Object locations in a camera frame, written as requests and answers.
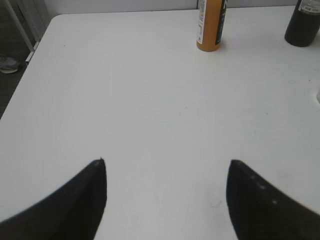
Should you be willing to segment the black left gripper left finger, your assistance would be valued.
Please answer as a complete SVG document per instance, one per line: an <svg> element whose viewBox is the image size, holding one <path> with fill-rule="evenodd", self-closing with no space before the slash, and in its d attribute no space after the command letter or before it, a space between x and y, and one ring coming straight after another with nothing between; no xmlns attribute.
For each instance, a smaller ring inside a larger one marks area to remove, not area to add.
<svg viewBox="0 0 320 240"><path fill-rule="evenodd" d="M96 159L52 194L0 223L2 240L93 240L107 203L104 159Z"/></svg>

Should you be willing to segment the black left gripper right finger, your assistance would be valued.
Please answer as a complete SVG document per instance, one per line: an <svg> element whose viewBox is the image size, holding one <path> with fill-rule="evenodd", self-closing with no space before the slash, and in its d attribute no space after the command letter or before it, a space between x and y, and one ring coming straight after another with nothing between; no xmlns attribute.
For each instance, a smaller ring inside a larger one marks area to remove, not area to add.
<svg viewBox="0 0 320 240"><path fill-rule="evenodd" d="M226 182L230 220L239 240L318 240L320 216L266 181L241 160Z"/></svg>

